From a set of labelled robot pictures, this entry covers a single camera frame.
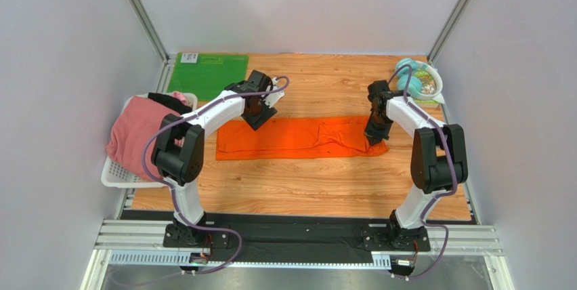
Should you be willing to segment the orange t shirt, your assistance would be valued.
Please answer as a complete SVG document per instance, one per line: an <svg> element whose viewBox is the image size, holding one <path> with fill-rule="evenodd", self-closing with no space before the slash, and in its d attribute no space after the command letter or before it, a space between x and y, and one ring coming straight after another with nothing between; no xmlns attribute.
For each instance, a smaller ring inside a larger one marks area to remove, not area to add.
<svg viewBox="0 0 577 290"><path fill-rule="evenodd" d="M230 121L217 131L218 161L377 157L386 143L370 145L365 116L273 118L258 130Z"/></svg>

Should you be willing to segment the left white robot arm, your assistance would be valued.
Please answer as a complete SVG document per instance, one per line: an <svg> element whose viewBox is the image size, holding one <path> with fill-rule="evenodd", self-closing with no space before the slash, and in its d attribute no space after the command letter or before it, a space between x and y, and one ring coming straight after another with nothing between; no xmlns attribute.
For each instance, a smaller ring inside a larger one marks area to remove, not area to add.
<svg viewBox="0 0 577 290"><path fill-rule="evenodd" d="M249 78L232 83L204 106L179 117L166 115L160 129L146 142L157 181L171 194L173 221L167 226L168 246L205 244L215 233L230 235L225 228L206 225L200 203L198 177L205 159L205 141L220 127L238 117L258 130L276 113L275 104L284 96L289 78L269 77L254 70Z"/></svg>

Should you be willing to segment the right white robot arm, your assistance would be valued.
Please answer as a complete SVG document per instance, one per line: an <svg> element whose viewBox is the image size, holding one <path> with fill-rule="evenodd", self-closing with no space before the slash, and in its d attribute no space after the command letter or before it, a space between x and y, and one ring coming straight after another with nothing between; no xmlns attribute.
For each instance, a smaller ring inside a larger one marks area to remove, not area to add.
<svg viewBox="0 0 577 290"><path fill-rule="evenodd" d="M426 235L427 218L438 201L456 192L468 178L465 133L421 110L406 91L392 91L386 80L368 86L370 116L364 135L371 146L389 139L393 124L412 138L412 188L391 212L381 239L396 250L417 248Z"/></svg>

